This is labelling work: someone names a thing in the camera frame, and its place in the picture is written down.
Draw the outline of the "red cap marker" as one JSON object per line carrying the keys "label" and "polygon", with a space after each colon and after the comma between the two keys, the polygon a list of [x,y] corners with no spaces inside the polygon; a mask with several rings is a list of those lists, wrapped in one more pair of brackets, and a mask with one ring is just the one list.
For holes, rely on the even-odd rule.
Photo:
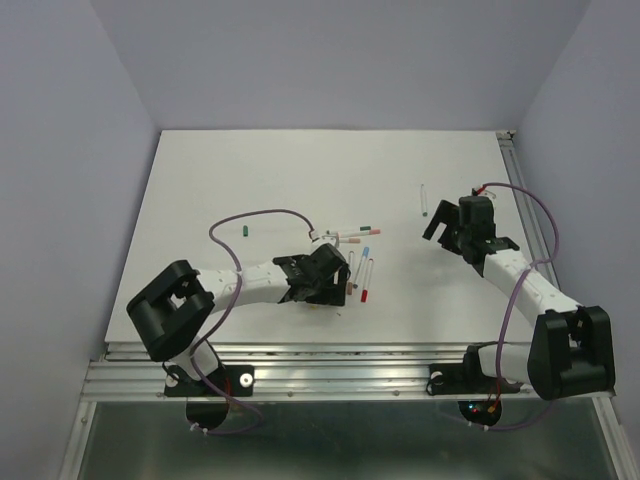
{"label": "red cap marker", "polygon": [[362,282],[362,290],[361,290],[361,296],[360,296],[360,301],[362,303],[366,303],[367,299],[368,299],[374,265],[375,265],[374,259],[373,258],[369,258],[367,260],[367,263],[366,263],[366,268],[365,268],[365,272],[364,272],[364,278],[363,278],[363,282]]}

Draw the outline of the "light blue cap marker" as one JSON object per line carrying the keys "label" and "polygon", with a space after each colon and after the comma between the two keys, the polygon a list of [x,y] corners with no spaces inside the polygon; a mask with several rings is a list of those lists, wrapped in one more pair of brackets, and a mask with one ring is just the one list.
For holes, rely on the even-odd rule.
{"label": "light blue cap marker", "polygon": [[368,257],[369,257],[369,251],[370,251],[370,249],[369,249],[368,246],[365,246],[363,248],[363,250],[362,250],[362,254],[361,254],[360,258],[359,258],[359,262],[358,262],[358,265],[357,265],[357,268],[356,268],[356,272],[355,272],[355,274],[353,276],[352,283],[353,283],[353,288],[354,289],[358,288],[361,280],[363,279],[365,265],[366,265],[366,262],[367,262]]}

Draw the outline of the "dark green marker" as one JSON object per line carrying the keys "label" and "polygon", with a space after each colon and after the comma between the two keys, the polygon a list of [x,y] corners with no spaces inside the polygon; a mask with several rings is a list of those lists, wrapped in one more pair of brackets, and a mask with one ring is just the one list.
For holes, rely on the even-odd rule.
{"label": "dark green marker", "polygon": [[428,198],[426,193],[426,187],[424,184],[420,185],[420,202],[421,202],[421,214],[423,217],[428,216]]}

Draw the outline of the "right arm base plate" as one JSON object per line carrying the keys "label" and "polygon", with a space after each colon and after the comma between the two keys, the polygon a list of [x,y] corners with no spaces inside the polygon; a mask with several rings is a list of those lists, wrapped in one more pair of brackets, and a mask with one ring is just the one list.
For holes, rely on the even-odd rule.
{"label": "right arm base plate", "polygon": [[503,411],[501,395],[519,393],[522,387],[522,383],[497,380],[494,375],[482,372],[479,351],[494,345],[495,342],[472,344],[457,363],[431,363],[426,383],[426,393],[430,396],[485,395],[484,399],[458,401],[462,417],[484,429],[495,427],[499,422]]}

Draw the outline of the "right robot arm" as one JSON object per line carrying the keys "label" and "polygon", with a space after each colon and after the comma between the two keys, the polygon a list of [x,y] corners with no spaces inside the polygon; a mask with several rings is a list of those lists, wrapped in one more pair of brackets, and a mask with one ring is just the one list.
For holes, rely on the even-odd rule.
{"label": "right robot arm", "polygon": [[609,315],[563,294],[535,267],[520,247],[496,234],[494,207],[484,196],[439,203],[423,237],[438,236],[441,247],[461,256],[481,278],[508,298],[533,328],[527,345],[503,337],[467,347],[461,363],[444,369],[441,382],[455,381],[462,391],[486,391],[500,379],[511,391],[525,384],[544,400],[608,391],[615,385]]}

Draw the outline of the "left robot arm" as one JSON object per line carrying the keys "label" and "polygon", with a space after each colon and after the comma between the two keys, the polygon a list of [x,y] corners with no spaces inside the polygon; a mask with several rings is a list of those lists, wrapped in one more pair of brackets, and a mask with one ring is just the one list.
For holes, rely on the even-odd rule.
{"label": "left robot arm", "polygon": [[303,302],[342,307],[350,267],[331,244],[310,254],[275,257],[236,270],[197,270],[186,260],[167,266],[126,307],[147,353],[171,362],[199,393],[222,382],[219,357],[199,334],[210,315],[230,307]]}

